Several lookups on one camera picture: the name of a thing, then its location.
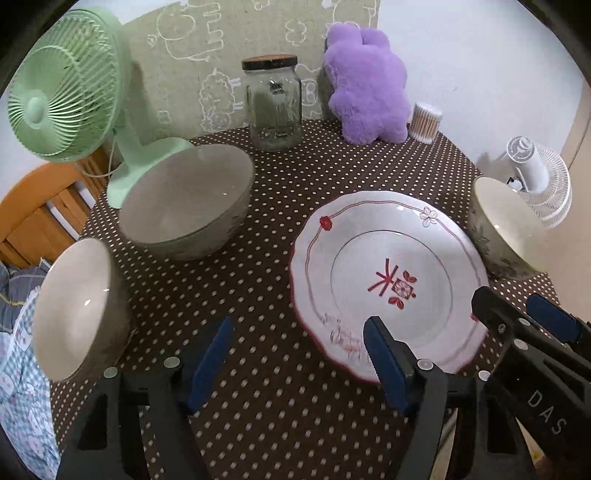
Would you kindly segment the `white plate red pattern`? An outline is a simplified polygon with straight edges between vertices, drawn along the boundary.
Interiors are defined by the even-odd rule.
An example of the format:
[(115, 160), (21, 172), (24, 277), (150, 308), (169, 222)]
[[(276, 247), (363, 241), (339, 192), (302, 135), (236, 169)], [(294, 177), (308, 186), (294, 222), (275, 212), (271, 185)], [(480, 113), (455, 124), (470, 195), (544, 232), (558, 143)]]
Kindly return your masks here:
[(315, 210), (290, 259), (297, 320), (329, 360), (370, 383), (379, 379), (363, 341), (369, 317), (380, 317), (417, 358), (457, 373), (484, 340), (471, 300), (487, 283), (459, 225), (389, 191), (342, 195)]

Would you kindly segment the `large grey bowl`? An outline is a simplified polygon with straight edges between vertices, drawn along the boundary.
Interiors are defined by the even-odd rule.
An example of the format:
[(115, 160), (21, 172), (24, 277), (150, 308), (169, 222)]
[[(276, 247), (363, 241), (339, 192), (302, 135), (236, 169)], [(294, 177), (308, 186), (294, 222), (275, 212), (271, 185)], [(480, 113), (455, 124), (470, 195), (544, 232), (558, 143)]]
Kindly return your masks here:
[(245, 221), (256, 169), (231, 145), (192, 147), (146, 172), (126, 196), (119, 230), (135, 246), (178, 261), (218, 250)]

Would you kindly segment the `cream floral bowl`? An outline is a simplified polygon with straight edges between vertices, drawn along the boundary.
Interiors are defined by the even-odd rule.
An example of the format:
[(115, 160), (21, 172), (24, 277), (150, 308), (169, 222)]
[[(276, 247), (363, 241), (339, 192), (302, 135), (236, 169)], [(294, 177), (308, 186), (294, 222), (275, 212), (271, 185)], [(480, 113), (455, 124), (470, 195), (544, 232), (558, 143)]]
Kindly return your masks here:
[(509, 185), (486, 176), (473, 182), (468, 231), (492, 275), (521, 281), (547, 271), (547, 229)]

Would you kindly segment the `blue checkered bedding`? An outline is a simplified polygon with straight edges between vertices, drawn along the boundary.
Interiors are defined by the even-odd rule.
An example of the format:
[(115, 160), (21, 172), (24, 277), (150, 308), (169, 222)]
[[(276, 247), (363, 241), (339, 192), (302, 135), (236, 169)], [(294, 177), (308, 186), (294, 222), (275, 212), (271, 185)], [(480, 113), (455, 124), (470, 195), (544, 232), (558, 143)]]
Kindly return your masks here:
[(1, 265), (1, 477), (54, 479), (60, 454), (50, 383), (34, 354), (32, 327), (46, 272)]

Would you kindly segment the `small grey white bowl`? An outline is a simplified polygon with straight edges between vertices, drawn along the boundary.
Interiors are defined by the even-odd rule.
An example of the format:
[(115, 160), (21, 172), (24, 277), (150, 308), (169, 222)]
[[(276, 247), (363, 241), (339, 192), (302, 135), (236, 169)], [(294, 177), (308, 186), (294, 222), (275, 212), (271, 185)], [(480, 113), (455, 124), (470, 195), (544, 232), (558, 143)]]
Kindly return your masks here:
[(35, 306), (32, 344), (53, 382), (100, 375), (123, 353), (133, 327), (124, 279), (95, 238), (69, 246), (47, 273)]

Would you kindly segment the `white floor fan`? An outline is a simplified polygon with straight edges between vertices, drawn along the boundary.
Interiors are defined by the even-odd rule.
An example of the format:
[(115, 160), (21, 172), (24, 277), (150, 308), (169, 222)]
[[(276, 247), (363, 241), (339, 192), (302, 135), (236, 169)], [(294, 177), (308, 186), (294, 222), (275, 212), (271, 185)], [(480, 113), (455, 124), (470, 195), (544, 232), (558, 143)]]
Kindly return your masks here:
[(510, 139), (506, 158), (514, 174), (507, 184), (535, 211), (547, 229), (553, 229), (568, 215), (572, 182), (562, 157), (554, 150), (526, 136)]

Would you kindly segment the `brown polka dot tablecloth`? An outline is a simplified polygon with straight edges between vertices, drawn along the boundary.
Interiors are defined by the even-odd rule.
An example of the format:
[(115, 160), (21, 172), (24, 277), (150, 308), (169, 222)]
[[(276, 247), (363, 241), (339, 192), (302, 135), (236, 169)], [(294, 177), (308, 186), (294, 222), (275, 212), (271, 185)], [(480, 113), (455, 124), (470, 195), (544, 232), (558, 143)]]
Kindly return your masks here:
[(410, 422), (382, 390), (325, 358), (297, 322), (288, 264), (308, 216), (342, 194), (391, 190), (467, 223), (478, 169), (445, 136), (353, 146), (329, 120), (308, 121), (294, 149), (263, 153), (249, 132), (205, 137), (249, 152), (256, 179), (249, 214), (204, 259), (161, 260), (118, 230), (105, 200), (83, 233), (103, 241), (125, 279), (137, 329), (119, 366), (147, 371), (180, 353), (200, 328), (229, 317), (235, 341), (217, 387), (191, 421), (215, 479), (382, 479), (411, 437)]

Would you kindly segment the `cotton swab container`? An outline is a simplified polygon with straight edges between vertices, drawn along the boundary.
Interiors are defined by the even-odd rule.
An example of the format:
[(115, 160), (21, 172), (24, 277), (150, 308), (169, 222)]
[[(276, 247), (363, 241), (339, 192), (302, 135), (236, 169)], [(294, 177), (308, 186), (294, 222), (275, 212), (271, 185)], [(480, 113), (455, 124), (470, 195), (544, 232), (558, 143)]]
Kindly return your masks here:
[(409, 126), (409, 136), (424, 144), (432, 144), (439, 132), (443, 112), (428, 103), (416, 102)]

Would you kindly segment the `orange wooden chair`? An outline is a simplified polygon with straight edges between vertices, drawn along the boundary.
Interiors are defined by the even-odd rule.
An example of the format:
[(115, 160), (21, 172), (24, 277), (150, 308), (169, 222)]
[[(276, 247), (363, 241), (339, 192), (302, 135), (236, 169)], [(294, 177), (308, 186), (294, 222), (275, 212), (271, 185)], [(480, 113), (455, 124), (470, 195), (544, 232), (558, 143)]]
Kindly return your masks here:
[(20, 268), (53, 262), (76, 241), (94, 201), (106, 188), (108, 159), (102, 147), (77, 163), (47, 162), (28, 173), (1, 202), (1, 261)]

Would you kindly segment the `purple plush toy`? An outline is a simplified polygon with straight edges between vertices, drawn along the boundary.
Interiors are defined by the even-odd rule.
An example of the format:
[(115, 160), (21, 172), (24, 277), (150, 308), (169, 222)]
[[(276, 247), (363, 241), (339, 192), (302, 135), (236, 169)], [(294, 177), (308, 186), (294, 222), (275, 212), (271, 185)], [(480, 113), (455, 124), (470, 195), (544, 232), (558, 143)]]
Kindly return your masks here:
[(412, 113), (408, 72), (383, 31), (335, 23), (328, 32), (324, 69), (332, 85), (329, 110), (341, 121), (346, 141), (407, 140)]

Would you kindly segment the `glass jar black lid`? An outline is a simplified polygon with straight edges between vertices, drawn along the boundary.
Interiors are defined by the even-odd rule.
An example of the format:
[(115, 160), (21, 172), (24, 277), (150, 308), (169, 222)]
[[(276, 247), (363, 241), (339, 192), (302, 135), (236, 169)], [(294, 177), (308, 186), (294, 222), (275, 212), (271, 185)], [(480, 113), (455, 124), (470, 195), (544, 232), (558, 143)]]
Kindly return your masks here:
[(297, 63), (297, 55), (293, 54), (262, 55), (242, 61), (245, 110), (256, 149), (283, 151), (303, 138)]

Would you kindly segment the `green desk fan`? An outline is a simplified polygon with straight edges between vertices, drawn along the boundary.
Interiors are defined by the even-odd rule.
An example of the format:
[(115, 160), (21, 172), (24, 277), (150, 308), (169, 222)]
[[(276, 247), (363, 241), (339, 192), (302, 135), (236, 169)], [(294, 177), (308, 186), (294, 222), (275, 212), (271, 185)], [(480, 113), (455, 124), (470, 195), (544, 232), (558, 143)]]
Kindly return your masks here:
[(13, 76), (7, 114), (18, 141), (53, 163), (81, 160), (111, 136), (122, 156), (107, 185), (120, 208), (137, 181), (191, 143), (169, 137), (143, 145), (126, 122), (129, 42), (106, 8), (72, 9), (32, 47)]

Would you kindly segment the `green cartoon wall cloth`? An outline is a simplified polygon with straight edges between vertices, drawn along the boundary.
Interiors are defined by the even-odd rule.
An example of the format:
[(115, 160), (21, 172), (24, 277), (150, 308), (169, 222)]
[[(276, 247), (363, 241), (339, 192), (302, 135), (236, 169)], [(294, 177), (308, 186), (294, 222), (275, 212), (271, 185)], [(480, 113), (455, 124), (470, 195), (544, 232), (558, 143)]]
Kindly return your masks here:
[(127, 99), (142, 143), (245, 126), (242, 60), (294, 54), (305, 119), (329, 116), (322, 55), (329, 27), (378, 24), (377, 1), (175, 1), (125, 24)]

